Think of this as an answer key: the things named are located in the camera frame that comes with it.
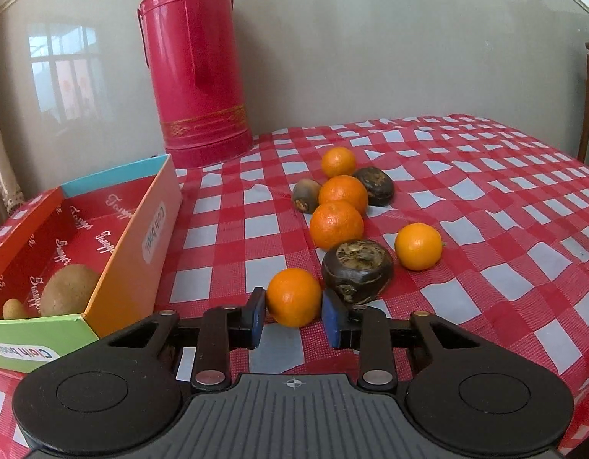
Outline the orange mandarin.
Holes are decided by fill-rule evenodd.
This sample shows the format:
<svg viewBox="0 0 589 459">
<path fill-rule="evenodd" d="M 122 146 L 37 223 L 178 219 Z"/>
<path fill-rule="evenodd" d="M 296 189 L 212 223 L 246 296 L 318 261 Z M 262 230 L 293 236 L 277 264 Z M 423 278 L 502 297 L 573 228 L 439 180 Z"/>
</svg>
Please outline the orange mandarin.
<svg viewBox="0 0 589 459">
<path fill-rule="evenodd" d="M 320 313 L 322 290 L 315 276 L 304 269 L 290 267 L 278 272 L 268 284 L 268 312 L 281 326 L 299 329 Z"/>
<path fill-rule="evenodd" d="M 329 201 L 315 209 L 309 230 L 315 246 L 329 251 L 343 241 L 361 239 L 364 235 L 364 220 L 349 202 Z"/>
<path fill-rule="evenodd" d="M 366 213 L 369 200 L 368 192 L 360 180 L 351 175 L 338 175 L 329 179 L 320 189 L 320 204 L 333 201 L 346 201 L 361 215 Z"/>
<path fill-rule="evenodd" d="M 321 169 L 328 178 L 352 175 L 357 171 L 357 158 L 348 148 L 333 147 L 322 155 Z"/>
<path fill-rule="evenodd" d="M 395 252 L 406 269 L 420 272 L 431 269 L 440 261 L 444 241 L 440 233 L 425 223 L 411 223 L 399 230 Z"/>
</svg>

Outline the large dark water chestnut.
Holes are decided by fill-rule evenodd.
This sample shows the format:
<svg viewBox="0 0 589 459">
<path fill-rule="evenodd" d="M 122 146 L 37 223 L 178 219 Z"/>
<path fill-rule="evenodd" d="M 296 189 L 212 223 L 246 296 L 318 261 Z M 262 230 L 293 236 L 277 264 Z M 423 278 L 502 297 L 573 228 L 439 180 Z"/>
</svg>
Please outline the large dark water chestnut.
<svg viewBox="0 0 589 459">
<path fill-rule="evenodd" d="M 336 244 L 321 262 L 325 286 L 345 304 L 368 304 L 389 285 L 394 260 L 381 244 L 370 239 L 353 239 Z"/>
</svg>

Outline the far dark water chestnut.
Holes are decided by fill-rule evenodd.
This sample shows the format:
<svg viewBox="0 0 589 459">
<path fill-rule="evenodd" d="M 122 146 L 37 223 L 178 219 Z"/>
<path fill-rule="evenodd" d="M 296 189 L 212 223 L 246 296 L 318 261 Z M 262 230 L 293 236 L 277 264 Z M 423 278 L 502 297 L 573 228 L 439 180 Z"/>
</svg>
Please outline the far dark water chestnut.
<svg viewBox="0 0 589 459">
<path fill-rule="evenodd" d="M 365 187 L 370 205 L 386 206 L 394 199 L 393 180 L 383 170 L 374 166 L 363 167 L 354 172 L 354 178 Z"/>
</svg>

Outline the colourful cardboard box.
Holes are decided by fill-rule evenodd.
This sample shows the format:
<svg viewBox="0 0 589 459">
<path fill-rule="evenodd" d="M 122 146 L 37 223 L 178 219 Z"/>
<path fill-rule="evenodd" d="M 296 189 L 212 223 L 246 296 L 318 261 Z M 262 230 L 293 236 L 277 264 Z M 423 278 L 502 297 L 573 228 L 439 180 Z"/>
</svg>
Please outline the colourful cardboard box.
<svg viewBox="0 0 589 459">
<path fill-rule="evenodd" d="M 61 184 L 0 228 L 0 369 L 28 373 L 147 316 L 181 203 L 169 155 Z M 42 317 L 48 280 L 69 264 L 101 276 L 84 312 Z M 4 320 L 17 298 L 27 319 Z"/>
</svg>

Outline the small brown water chestnut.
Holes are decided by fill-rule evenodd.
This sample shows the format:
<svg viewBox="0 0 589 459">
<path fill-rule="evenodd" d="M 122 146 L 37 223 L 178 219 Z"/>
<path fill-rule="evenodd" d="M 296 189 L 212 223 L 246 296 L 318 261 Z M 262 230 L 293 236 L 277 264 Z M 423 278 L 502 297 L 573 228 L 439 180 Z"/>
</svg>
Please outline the small brown water chestnut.
<svg viewBox="0 0 589 459">
<path fill-rule="evenodd" d="M 314 179 L 299 180 L 292 190 L 291 201 L 301 213 L 313 213 L 319 205 L 321 185 Z"/>
</svg>

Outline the large brown kiwi fruit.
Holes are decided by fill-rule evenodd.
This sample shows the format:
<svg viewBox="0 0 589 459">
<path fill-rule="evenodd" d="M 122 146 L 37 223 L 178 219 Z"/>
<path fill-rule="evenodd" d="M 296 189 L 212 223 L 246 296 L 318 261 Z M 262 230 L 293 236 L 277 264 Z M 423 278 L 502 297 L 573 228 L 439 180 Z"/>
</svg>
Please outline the large brown kiwi fruit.
<svg viewBox="0 0 589 459">
<path fill-rule="evenodd" d="M 80 314 L 101 275 L 85 264 L 69 264 L 48 280 L 41 294 L 42 317 Z"/>
</svg>

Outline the red checkered tablecloth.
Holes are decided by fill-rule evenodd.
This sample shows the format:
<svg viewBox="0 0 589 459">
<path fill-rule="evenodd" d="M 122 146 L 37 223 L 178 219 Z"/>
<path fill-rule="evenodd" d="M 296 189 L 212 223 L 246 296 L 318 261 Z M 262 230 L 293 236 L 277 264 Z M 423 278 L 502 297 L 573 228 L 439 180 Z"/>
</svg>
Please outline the red checkered tablecloth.
<svg viewBox="0 0 589 459">
<path fill-rule="evenodd" d="M 321 309 L 307 326 L 268 312 L 260 343 L 230 352 L 231 386 L 192 385 L 203 314 L 243 306 L 284 269 L 322 279 L 291 201 L 350 149 L 391 177 L 364 235 L 394 276 L 395 390 L 357 386 Z M 0 458 L 589 457 L 589 167 L 483 117 L 379 119 L 277 130 L 246 155 L 177 169 L 181 203 L 152 313 L 23 373 L 0 369 Z M 414 272 L 395 238 L 425 223 L 440 261 Z"/>
</svg>

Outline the small brown fruit in box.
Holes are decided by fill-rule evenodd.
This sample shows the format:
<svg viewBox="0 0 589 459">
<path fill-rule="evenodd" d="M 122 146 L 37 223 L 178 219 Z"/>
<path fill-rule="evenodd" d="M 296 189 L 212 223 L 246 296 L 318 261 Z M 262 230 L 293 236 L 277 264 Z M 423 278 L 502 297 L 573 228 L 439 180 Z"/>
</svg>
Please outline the small brown fruit in box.
<svg viewBox="0 0 589 459">
<path fill-rule="evenodd" d="M 2 316 L 4 320 L 27 319 L 28 312 L 25 305 L 17 298 L 9 298 L 3 305 Z"/>
</svg>

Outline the red thermos flask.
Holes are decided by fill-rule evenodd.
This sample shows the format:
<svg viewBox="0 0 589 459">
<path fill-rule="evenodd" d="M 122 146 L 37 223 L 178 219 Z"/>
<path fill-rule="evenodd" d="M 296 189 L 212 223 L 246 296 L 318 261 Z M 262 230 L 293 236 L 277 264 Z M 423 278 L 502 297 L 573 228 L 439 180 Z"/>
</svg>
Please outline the red thermos flask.
<svg viewBox="0 0 589 459">
<path fill-rule="evenodd" d="M 137 10 L 166 152 L 176 167 L 248 151 L 234 0 L 142 0 Z"/>
</svg>

